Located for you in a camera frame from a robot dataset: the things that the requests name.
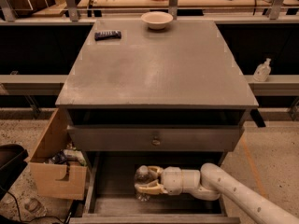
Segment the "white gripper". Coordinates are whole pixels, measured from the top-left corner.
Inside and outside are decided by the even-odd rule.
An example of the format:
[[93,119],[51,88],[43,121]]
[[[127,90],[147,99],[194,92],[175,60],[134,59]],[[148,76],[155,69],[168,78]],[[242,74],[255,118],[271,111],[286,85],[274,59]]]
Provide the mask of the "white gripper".
[[180,169],[178,167],[167,167],[163,169],[159,166],[149,166],[149,172],[155,176],[161,176],[161,184],[139,185],[135,184],[135,189],[140,193],[148,195],[180,195],[188,193],[197,195],[200,187],[200,171]]

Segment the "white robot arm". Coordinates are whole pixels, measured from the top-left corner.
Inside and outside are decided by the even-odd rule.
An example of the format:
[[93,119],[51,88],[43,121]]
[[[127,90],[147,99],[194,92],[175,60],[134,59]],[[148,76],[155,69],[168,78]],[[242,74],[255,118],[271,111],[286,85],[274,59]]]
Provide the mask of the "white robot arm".
[[194,198],[215,201],[223,194],[257,224],[299,224],[299,218],[243,185],[213,163],[200,170],[140,166],[135,172],[135,190],[145,195],[191,194]]

